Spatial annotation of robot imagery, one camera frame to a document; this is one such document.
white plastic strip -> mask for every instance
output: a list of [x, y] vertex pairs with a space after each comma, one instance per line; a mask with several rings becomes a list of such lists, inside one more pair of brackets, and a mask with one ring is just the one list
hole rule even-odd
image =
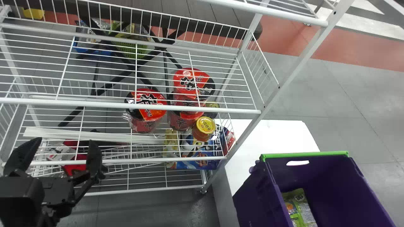
[[119, 143], [130, 143], [132, 140], [141, 141], [142, 144], [160, 144], [164, 143], [151, 135], [133, 135], [125, 133], [103, 133], [103, 132], [85, 132], [64, 129], [40, 128], [40, 127], [26, 127], [24, 132], [25, 137], [44, 137], [52, 139], [74, 139], [78, 140], [99, 140], [110, 141]]

blue container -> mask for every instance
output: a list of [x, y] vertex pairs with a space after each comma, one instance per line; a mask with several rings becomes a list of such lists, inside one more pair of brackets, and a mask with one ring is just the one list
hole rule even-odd
[[[303, 188], [319, 227], [394, 227], [346, 151], [261, 155], [233, 196], [240, 227], [293, 227], [282, 193]], [[287, 166], [289, 161], [305, 161]]]

canned food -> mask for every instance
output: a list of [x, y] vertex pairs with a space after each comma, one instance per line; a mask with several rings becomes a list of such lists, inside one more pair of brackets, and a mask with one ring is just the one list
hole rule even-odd
[[[167, 105], [166, 98], [162, 94], [147, 88], [140, 88], [137, 92], [130, 92], [125, 102], [146, 105]], [[158, 121], [166, 114], [166, 110], [159, 109], [126, 109], [126, 112], [132, 117], [132, 130], [135, 133], [152, 132], [156, 128]]]
[[[206, 106], [206, 107], [210, 107], [210, 108], [219, 108], [219, 107], [220, 107], [219, 104], [217, 104], [217, 103], [206, 103], [205, 106]], [[203, 114], [203, 116], [206, 116], [206, 117], [210, 117], [210, 118], [212, 118], [212, 119], [215, 119], [216, 116], [217, 116], [217, 113], [205, 112], [205, 113]]]
[[[193, 70], [183, 68], [176, 71], [173, 80], [175, 87], [173, 105], [198, 107], [198, 103], [200, 103], [200, 106], [204, 107], [216, 88], [213, 79], [208, 74], [195, 68]], [[195, 114], [196, 112], [187, 111], [187, 113]]]
[[196, 112], [196, 114], [187, 114], [181, 111], [169, 111], [168, 120], [170, 127], [174, 130], [185, 132], [190, 129], [198, 118], [202, 116], [203, 112]]
[[212, 118], [202, 116], [196, 120], [192, 127], [192, 135], [199, 141], [208, 141], [216, 129], [216, 124]]

shelf caster wheel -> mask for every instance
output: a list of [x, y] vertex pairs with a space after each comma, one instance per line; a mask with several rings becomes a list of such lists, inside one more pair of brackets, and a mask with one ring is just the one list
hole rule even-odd
[[203, 190], [202, 188], [199, 190], [199, 193], [200, 193], [201, 195], [206, 195], [207, 192], [208, 192], [208, 191]]

green crate rim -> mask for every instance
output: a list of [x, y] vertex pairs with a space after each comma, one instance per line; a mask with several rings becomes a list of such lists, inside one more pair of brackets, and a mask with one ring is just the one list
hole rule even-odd
[[348, 151], [322, 151], [322, 152], [261, 154], [259, 159], [265, 162], [265, 159], [267, 158], [295, 158], [295, 157], [332, 156], [332, 155], [342, 155], [345, 157], [349, 157]]

